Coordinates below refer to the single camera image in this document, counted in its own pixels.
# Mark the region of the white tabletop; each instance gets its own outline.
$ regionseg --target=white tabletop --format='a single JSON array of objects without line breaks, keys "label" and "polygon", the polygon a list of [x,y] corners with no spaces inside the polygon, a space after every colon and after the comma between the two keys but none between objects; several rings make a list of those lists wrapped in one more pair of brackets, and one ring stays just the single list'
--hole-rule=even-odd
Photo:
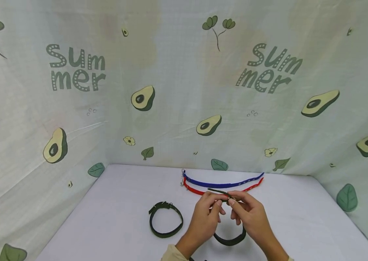
[{"label": "white tabletop", "polygon": [[[210,183],[233,183],[260,174],[186,172],[195,180]],[[180,182],[181,169],[177,168],[109,165],[36,261],[160,260],[167,245],[175,244],[188,228],[200,198],[179,186]],[[227,190],[242,190],[256,182]],[[249,193],[264,204],[275,235],[296,261],[368,260],[367,239],[314,178],[265,174],[262,184]],[[159,201],[173,203],[184,217],[183,228],[167,239],[154,236],[149,227],[148,211]],[[241,233],[241,226],[230,219],[230,207],[223,204],[223,208],[227,215],[221,217],[216,232],[232,239]],[[156,230],[164,233],[180,222],[170,209],[160,209],[153,219]],[[266,261],[249,236],[231,247],[212,237],[193,258]]]}]

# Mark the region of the beige sleeve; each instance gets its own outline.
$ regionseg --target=beige sleeve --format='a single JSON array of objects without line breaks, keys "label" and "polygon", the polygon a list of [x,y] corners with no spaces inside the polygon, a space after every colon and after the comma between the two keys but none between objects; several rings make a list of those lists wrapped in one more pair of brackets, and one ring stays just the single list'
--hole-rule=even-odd
[{"label": "beige sleeve", "polygon": [[161,261],[188,261],[188,259],[178,251],[175,245],[168,245],[168,249],[162,256]]}]

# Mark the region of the flower print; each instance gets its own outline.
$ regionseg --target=flower print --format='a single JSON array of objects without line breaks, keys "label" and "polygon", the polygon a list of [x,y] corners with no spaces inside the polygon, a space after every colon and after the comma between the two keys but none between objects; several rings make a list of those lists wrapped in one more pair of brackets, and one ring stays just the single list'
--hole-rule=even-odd
[{"label": "flower print", "polygon": [[277,148],[270,148],[265,150],[266,157],[272,157],[275,153],[277,153]]},{"label": "flower print", "polygon": [[127,136],[127,137],[124,137],[124,142],[127,144],[127,145],[130,145],[130,146],[134,146],[135,145],[135,140],[134,140],[134,138],[132,138],[132,137],[129,137],[129,136]]}]

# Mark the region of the nylon strap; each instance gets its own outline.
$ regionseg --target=nylon strap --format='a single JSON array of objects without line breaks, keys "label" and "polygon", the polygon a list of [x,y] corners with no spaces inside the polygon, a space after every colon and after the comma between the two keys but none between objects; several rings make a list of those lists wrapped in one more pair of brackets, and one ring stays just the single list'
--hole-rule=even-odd
[{"label": "nylon strap", "polygon": [[241,182],[237,182],[237,183],[222,183],[222,184],[214,184],[214,183],[206,183],[206,182],[201,182],[201,181],[195,181],[194,179],[190,178],[189,176],[187,176],[186,171],[184,169],[182,169],[182,173],[183,173],[183,177],[186,178],[186,181],[188,181],[189,183],[192,183],[194,185],[200,186],[200,187],[209,187],[212,189],[226,189],[228,187],[237,187],[240,186],[242,184],[251,182],[251,181],[257,181],[258,179],[260,179],[263,175],[264,172],[255,177],[255,178],[250,178],[247,179],[245,181],[241,181]]},{"label": "nylon strap", "polygon": [[242,228],[243,228],[242,234],[235,237],[234,239],[230,239],[230,240],[222,239],[221,237],[217,236],[216,233],[214,233],[214,238],[217,239],[217,241],[220,242],[220,244],[227,245],[228,247],[231,247],[232,245],[237,245],[240,242],[242,242],[242,240],[244,240],[246,236],[246,230],[244,226],[242,226]]},{"label": "nylon strap", "polygon": [[[242,190],[242,191],[249,191],[249,190],[251,190],[251,189],[253,189],[253,188],[255,188],[255,187],[258,187],[261,183],[262,183],[262,181],[264,180],[264,177],[262,177],[261,179],[260,179],[260,181],[257,183],[257,184],[254,184],[254,185],[252,185],[252,186],[250,186],[250,187],[248,187],[248,188],[246,188],[246,189],[244,189],[244,190]],[[187,182],[186,182],[186,178],[184,177],[183,178],[183,181],[181,182],[181,185],[182,186],[184,186],[184,187],[186,187],[187,188],[187,190],[189,190],[189,191],[191,191],[192,193],[195,193],[195,194],[197,194],[197,195],[203,195],[205,192],[204,191],[200,191],[200,190],[196,190],[196,189],[194,189],[194,188],[192,188],[192,187],[190,187],[188,184],[187,184]]]},{"label": "nylon strap", "polygon": [[[157,212],[157,210],[161,209],[161,208],[166,208],[166,209],[172,208],[173,210],[175,210],[176,213],[178,213],[179,217],[181,218],[181,224],[179,224],[179,226],[176,227],[176,229],[172,230],[171,232],[159,233],[153,228],[153,225],[152,225],[153,217],[154,217],[155,213]],[[150,214],[149,225],[150,225],[150,229],[152,230],[152,233],[155,236],[160,237],[162,239],[166,239],[168,237],[171,237],[171,236],[175,235],[184,225],[184,219],[183,219],[183,216],[181,215],[181,212],[172,203],[167,203],[167,201],[161,201],[161,202],[156,203],[149,210],[149,214]]]}]

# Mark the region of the green leaf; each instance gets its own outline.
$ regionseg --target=green leaf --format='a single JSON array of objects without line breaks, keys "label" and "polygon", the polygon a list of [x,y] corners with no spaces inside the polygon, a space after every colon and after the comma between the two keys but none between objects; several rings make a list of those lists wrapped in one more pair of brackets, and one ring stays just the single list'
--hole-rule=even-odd
[{"label": "green leaf", "polygon": [[209,28],[211,28],[211,27],[212,27],[212,18],[211,18],[211,17],[209,17],[209,18],[207,19],[207,26],[208,26]]},{"label": "green leaf", "polygon": [[277,171],[278,169],[285,168],[285,165],[287,164],[289,159],[279,159],[279,160],[275,161],[275,168],[273,170]]},{"label": "green leaf", "polygon": [[213,170],[227,170],[229,166],[226,164],[226,162],[223,162],[218,159],[212,159],[211,160],[211,167]]},{"label": "green leaf", "polygon": [[217,23],[217,16],[213,16],[211,19],[212,19],[212,26],[211,27],[213,27]]},{"label": "green leaf", "polygon": [[0,21],[0,31],[3,30],[4,24]]},{"label": "green leaf", "polygon": [[236,25],[236,23],[233,21],[228,29],[231,29],[231,28],[235,27],[235,25]]},{"label": "green leaf", "polygon": [[204,30],[209,30],[209,27],[208,27],[208,25],[207,25],[207,23],[206,23],[206,22],[204,22],[204,24],[203,24],[203,29],[204,29]]},{"label": "green leaf", "polygon": [[151,158],[153,157],[153,147],[147,148],[142,150],[142,156],[143,156],[143,160],[146,160],[146,158]]},{"label": "green leaf", "polygon": [[233,20],[232,19],[229,19],[227,20],[227,23],[226,23],[226,28],[229,29],[230,25],[232,24]]},{"label": "green leaf", "polygon": [[88,174],[90,174],[93,177],[98,178],[99,176],[101,176],[101,174],[104,172],[105,167],[104,164],[97,163],[95,165],[93,165],[89,170],[88,170]]},{"label": "green leaf", "polygon": [[12,247],[9,244],[3,246],[0,254],[0,261],[24,261],[26,258],[26,250]]},{"label": "green leaf", "polygon": [[358,198],[355,188],[351,184],[346,184],[336,196],[336,203],[345,212],[351,212],[358,206]]}]

